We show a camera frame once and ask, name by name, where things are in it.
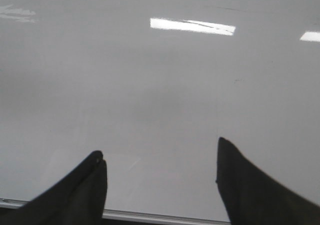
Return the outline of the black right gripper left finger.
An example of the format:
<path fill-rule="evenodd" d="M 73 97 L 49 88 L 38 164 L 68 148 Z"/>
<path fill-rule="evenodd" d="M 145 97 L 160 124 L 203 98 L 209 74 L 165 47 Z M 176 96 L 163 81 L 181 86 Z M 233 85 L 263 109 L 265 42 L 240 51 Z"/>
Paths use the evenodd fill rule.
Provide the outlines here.
<path fill-rule="evenodd" d="M 107 163 L 91 152 L 36 198 L 0 217 L 2 225 L 100 225 L 107 197 Z"/>

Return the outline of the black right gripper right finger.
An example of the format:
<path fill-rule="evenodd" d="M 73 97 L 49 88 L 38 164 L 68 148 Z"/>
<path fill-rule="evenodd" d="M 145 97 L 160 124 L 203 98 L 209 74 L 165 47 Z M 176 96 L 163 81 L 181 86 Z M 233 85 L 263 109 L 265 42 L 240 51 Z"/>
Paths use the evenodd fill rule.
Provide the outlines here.
<path fill-rule="evenodd" d="M 216 180 L 232 225 L 318 225 L 319 205 L 267 175 L 229 140 L 217 145 Z"/>

